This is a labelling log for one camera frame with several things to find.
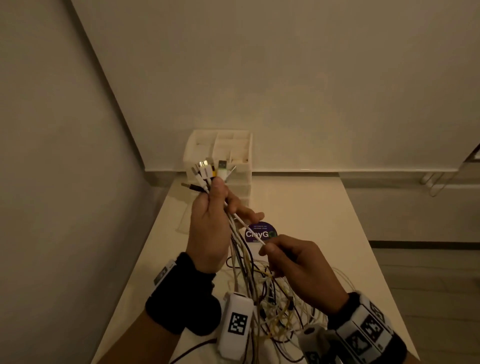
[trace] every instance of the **white desk organizer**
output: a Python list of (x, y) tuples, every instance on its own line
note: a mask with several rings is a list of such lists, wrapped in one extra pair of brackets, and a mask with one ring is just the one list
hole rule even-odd
[(205, 158), (226, 160), (227, 169), (237, 166), (227, 181), (229, 189), (245, 206), (249, 205), (252, 186), (252, 133), (248, 130), (194, 130), (187, 141), (183, 165), (188, 181), (197, 184), (192, 166)]

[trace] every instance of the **purple sticker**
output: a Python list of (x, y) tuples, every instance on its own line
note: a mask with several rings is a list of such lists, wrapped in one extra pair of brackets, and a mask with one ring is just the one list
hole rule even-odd
[[(263, 241), (267, 241), (268, 239), (276, 236), (275, 228), (268, 222), (260, 221), (258, 224), (250, 225), (249, 228), (252, 229), (252, 231)], [(257, 240), (252, 236), (251, 232), (245, 230), (245, 241), (247, 243), (253, 243)]]

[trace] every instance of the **table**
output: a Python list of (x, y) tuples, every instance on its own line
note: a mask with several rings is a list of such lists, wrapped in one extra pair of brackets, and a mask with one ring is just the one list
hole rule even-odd
[[(186, 177), (173, 182), (145, 246), (119, 300), (92, 363), (123, 334), (143, 310), (153, 289), (153, 279), (167, 263), (184, 251), (188, 235), (184, 233), (187, 207), (196, 193), (180, 185)], [(382, 272), (362, 230), (341, 179), (332, 176), (253, 176), (251, 207), (265, 213), (265, 221), (278, 234), (312, 240), (321, 248), (331, 266), (343, 271), (355, 289), (365, 293), (387, 316), (408, 350), (417, 355), (407, 328), (396, 307)], [(348, 285), (340, 279), (347, 289)], [(222, 272), (214, 280), (214, 295), (222, 299), (228, 290)], [(173, 358), (210, 337), (197, 337), (185, 330)], [(261, 353), (262, 362), (278, 363), (273, 347)], [(215, 345), (206, 345), (187, 355), (181, 364), (223, 362)]]

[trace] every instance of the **wooden floor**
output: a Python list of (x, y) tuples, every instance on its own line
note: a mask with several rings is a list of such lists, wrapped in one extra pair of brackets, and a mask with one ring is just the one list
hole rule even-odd
[(374, 249), (422, 363), (480, 363), (480, 251)]

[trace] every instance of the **baseboard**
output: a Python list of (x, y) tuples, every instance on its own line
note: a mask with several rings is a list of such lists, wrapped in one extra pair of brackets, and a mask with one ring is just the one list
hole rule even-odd
[(480, 250), (480, 243), (467, 242), (402, 242), (370, 240), (370, 246), (376, 249)]

